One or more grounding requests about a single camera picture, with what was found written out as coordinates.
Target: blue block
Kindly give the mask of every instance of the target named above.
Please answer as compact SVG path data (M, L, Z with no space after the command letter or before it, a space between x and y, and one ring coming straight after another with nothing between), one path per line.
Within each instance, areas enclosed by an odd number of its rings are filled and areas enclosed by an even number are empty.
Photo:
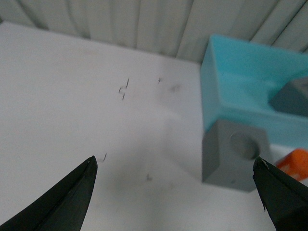
M308 76L308 55L211 36L201 67L204 129L217 119L256 126L271 143L308 148L308 118L276 112L271 99Z

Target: orange object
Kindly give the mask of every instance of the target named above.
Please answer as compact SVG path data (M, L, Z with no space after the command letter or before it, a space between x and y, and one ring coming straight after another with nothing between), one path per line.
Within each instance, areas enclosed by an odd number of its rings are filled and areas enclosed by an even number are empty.
M304 180L308 178L308 151L300 148L295 149L277 161L276 166L294 179Z

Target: gray block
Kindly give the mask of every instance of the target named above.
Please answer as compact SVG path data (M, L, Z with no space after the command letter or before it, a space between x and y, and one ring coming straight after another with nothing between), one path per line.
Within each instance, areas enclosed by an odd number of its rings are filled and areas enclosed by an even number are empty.
M269 103L276 111L308 117L308 77L289 81Z
M203 139L202 180L243 191L256 188L254 160L272 162L266 131L218 119Z

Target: white curtain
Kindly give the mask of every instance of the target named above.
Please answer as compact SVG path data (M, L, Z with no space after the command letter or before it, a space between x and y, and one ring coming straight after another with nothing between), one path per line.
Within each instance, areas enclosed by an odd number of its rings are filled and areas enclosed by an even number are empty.
M0 18L196 62L214 33L308 52L306 0L1 0Z

